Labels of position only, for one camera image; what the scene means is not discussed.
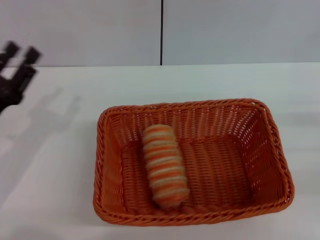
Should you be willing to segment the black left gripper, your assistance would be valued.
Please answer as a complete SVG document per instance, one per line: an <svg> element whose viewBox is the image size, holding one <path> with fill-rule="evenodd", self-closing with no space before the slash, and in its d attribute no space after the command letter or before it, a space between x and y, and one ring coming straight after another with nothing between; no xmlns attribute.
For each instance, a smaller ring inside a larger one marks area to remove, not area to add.
<svg viewBox="0 0 320 240"><path fill-rule="evenodd" d="M10 60L19 51L19 46L8 41L0 52L0 71L2 71ZM28 87L37 70L33 65L41 57L41 53L34 47L29 47L24 55L24 59L19 64L12 79L0 77L0 112L7 107L19 105L23 99L23 92Z"/></svg>

